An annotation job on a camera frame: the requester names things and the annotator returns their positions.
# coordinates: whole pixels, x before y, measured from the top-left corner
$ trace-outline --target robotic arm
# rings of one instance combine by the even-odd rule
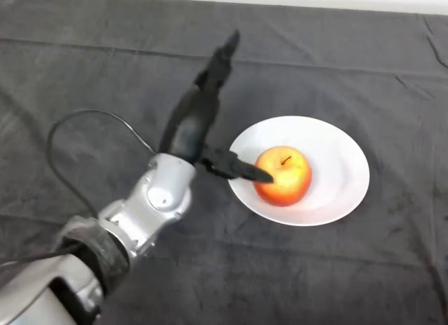
[[[187,212],[197,163],[227,179],[273,181],[235,153],[205,145],[238,43],[235,32],[182,97],[159,153],[129,197],[112,202],[98,219],[72,218],[58,246],[73,247],[71,254],[33,262],[0,291],[0,325],[92,324],[103,300],[154,246],[160,231]]]

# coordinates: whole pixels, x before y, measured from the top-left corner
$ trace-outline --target apple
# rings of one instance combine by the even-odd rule
[[[274,178],[272,184],[254,182],[258,195],[276,206],[295,204],[307,193],[312,169],[305,156],[289,146],[275,146],[263,152],[255,166]]]

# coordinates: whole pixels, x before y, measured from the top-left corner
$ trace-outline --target apple stem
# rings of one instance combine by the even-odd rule
[[[290,159],[291,157],[292,157],[292,156],[287,157],[287,159],[285,159],[283,162],[281,162],[281,164],[282,164],[282,165],[285,165],[286,161],[287,161],[288,159]]]

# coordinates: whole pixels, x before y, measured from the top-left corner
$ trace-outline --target black cable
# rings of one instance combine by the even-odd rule
[[[67,246],[63,249],[52,251],[47,254],[28,256],[28,257],[19,257],[19,258],[9,258],[5,261],[0,262],[0,270],[6,267],[11,267],[12,265],[19,265],[25,263],[31,263],[38,260],[45,260],[47,258],[52,258],[61,255],[71,254],[72,252],[78,250],[81,247],[80,244],[72,244],[71,246]]]
[[[65,115],[63,118],[58,120],[55,124],[52,125],[50,128],[50,131],[47,136],[47,144],[45,147],[45,157],[48,163],[48,166],[50,166],[50,169],[53,171],[55,176],[61,181],[89,210],[90,214],[97,218],[97,210],[92,205],[92,203],[66,178],[62,175],[62,173],[56,168],[54,160],[53,160],[53,139],[55,136],[55,133],[57,129],[65,124],[68,120],[71,120],[74,117],[85,115],[87,113],[99,113],[102,115],[107,115],[112,118],[115,118],[116,120],[119,120],[129,131],[139,140],[139,142],[145,146],[151,153],[155,154],[155,151],[153,148],[151,148],[142,138],[141,136],[134,130],[131,125],[123,120],[120,116],[115,115],[114,113],[109,113],[107,111],[101,111],[96,109],[81,109],[81,110],[75,110],[67,115]]]
[[[76,116],[84,115],[87,113],[100,113],[100,114],[115,118],[116,120],[119,120],[125,127],[127,127],[127,129],[129,129],[129,131],[139,140],[139,142],[143,146],[145,146],[152,154],[156,154],[156,152],[153,148],[151,148],[143,140],[143,138],[141,138],[141,136],[134,130],[134,128],[128,122],[123,120],[120,116],[115,115],[114,113],[109,113],[107,111],[101,111],[101,110],[96,110],[96,109],[76,110],[76,111],[73,111],[73,112],[65,115],[63,118],[61,118],[55,124],[52,125],[52,127],[50,128],[50,131],[48,133],[47,142],[46,142],[46,146],[45,146],[45,158],[47,160],[47,163],[50,166],[50,169],[55,174],[55,176],[87,207],[87,209],[89,210],[91,215],[93,217],[97,218],[97,210],[94,208],[92,203],[66,177],[64,177],[62,175],[62,173],[56,168],[54,160],[53,160],[53,139],[54,139],[57,129],[61,125],[66,123],[68,120],[70,120]],[[63,249],[60,249],[57,251],[52,251],[47,254],[22,257],[22,258],[10,258],[10,259],[0,262],[0,270],[7,268],[7,267],[11,267],[12,265],[25,264],[25,263],[30,263],[33,261],[44,260],[46,258],[52,258],[52,257],[56,257],[56,256],[71,254],[74,251],[78,250],[80,247],[81,247],[80,244],[73,244],[66,248],[63,248]]]

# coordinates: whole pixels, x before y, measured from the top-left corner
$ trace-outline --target dark gray tablecloth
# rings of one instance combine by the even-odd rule
[[[209,141],[303,115],[350,134],[363,203],[326,226],[251,213],[203,170],[101,324],[444,324],[448,275],[448,18],[164,0],[0,0],[0,257],[45,251],[82,205],[49,172],[45,135],[79,108],[114,111],[157,145],[170,110],[233,29],[234,74]],[[57,138],[100,208],[148,156],[108,118]]]

